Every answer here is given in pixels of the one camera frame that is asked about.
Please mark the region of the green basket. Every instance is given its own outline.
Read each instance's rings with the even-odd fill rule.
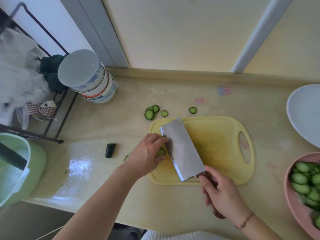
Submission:
[[[23,137],[0,133],[0,142],[27,160],[22,171],[0,157],[0,207],[4,207],[25,198],[35,189],[47,159],[41,146]]]

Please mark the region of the dish rack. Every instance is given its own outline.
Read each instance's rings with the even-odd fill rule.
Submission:
[[[13,12],[9,15],[7,15],[1,8],[0,8],[0,15],[2,15],[3,17],[5,17],[5,21],[3,23],[3,25],[1,26],[0,28],[0,35],[2,34],[2,32],[6,29],[6,28],[18,28],[23,34],[25,34],[26,36],[30,37],[31,39],[33,39],[26,31],[24,31],[14,20],[13,20],[13,17],[16,15],[16,13],[18,12],[18,10],[23,7],[25,12],[43,29],[43,31],[46,32],[46,34],[68,55],[69,52],[66,51],[66,49],[54,38],[54,36],[51,35],[51,33],[36,19],[36,17],[28,10],[27,6],[25,3],[23,2],[20,2],[16,7],[15,9],[13,10]],[[51,56],[41,45],[39,45],[39,48],[47,55],[47,56]],[[63,93],[62,93],[62,96],[60,97],[60,99],[58,99],[58,93],[55,93],[54,94],[54,97],[53,97],[53,101],[56,103],[57,105],[57,108],[56,108],[56,111],[55,111],[55,114],[53,117],[56,116],[56,114],[58,113],[60,107],[61,107],[61,104],[63,103],[64,99],[66,98],[67,96],[67,93],[68,93],[68,90],[69,88],[67,88]],[[46,129],[44,130],[44,132],[42,134],[37,134],[37,133],[32,133],[32,132],[29,132],[29,131],[26,131],[26,130],[22,130],[22,129],[18,129],[18,128],[15,128],[15,127],[12,127],[12,126],[6,126],[6,125],[2,125],[0,124],[0,132],[7,132],[7,133],[12,133],[12,134],[16,134],[18,136],[21,136],[21,137],[24,137],[24,138],[36,138],[36,139],[41,139],[41,140],[47,140],[47,141],[53,141],[53,142],[57,142],[58,144],[61,144],[63,143],[63,140],[61,139],[58,139],[59,135],[60,135],[60,132],[70,114],[70,111],[73,107],[73,104],[76,100],[78,96],[78,93],[76,93],[74,96],[73,96],[73,99],[66,111],[66,114],[61,122],[61,125],[60,127],[58,128],[58,131],[56,132],[55,136],[54,137],[48,137],[47,134],[50,130],[50,127],[53,123],[53,119],[51,119],[49,122],[48,122],[48,125],[46,127]]]

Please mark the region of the cutting board handle hole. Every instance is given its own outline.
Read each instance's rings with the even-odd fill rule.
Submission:
[[[250,164],[251,153],[250,153],[249,142],[243,132],[239,132],[238,142],[239,142],[239,148],[240,148],[240,152],[242,154],[243,160],[246,162],[246,164]]]

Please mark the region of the stacked bowls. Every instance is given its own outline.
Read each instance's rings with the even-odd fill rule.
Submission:
[[[90,102],[105,103],[113,98],[116,85],[96,53],[89,49],[72,52],[61,62],[59,81]]]

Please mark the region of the wooden knife handle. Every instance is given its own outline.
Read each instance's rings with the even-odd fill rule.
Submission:
[[[204,176],[204,177],[206,177],[206,178],[212,183],[212,185],[213,185],[215,188],[218,187],[218,183],[216,183],[216,182],[214,182],[214,181],[212,180],[212,177],[209,175],[209,173],[208,173],[207,171],[204,171],[204,172],[202,172],[202,173],[199,173],[196,177],[199,178],[199,176]],[[211,203],[211,204],[213,205],[213,203],[212,203],[212,201],[211,201],[211,198],[210,198],[210,196],[209,196],[209,194],[208,194],[207,191],[205,191],[205,194],[207,195],[207,198],[208,198],[208,200],[209,200],[209,203]],[[218,217],[219,219],[225,219],[225,218],[226,218],[224,215],[222,215],[222,214],[214,207],[214,205],[213,205],[213,214],[214,214],[216,217]]]

